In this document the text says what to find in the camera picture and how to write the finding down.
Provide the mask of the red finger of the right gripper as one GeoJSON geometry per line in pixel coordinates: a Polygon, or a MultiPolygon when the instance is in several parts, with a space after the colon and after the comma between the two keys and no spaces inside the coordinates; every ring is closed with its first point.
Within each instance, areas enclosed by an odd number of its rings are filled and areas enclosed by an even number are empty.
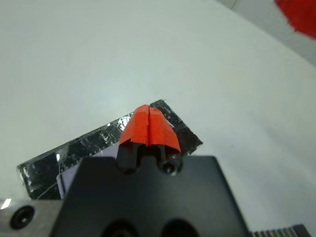
{"type": "Polygon", "coordinates": [[[275,0],[274,2],[295,32],[311,39],[316,38],[315,0],[275,0]]]}

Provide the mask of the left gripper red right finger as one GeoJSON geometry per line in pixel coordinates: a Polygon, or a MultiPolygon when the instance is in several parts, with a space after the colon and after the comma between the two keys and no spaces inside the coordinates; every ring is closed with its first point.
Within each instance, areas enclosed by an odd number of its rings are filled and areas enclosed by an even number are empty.
{"type": "Polygon", "coordinates": [[[180,144],[162,112],[152,107],[149,108],[149,144],[160,171],[175,176],[182,165],[180,144]]]}

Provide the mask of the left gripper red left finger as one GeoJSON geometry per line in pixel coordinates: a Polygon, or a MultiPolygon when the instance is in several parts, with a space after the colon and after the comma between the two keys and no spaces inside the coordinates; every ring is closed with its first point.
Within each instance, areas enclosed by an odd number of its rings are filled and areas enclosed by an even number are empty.
{"type": "Polygon", "coordinates": [[[149,106],[135,109],[121,134],[116,159],[117,168],[123,174],[133,174],[140,163],[142,149],[149,144],[149,106]]]}

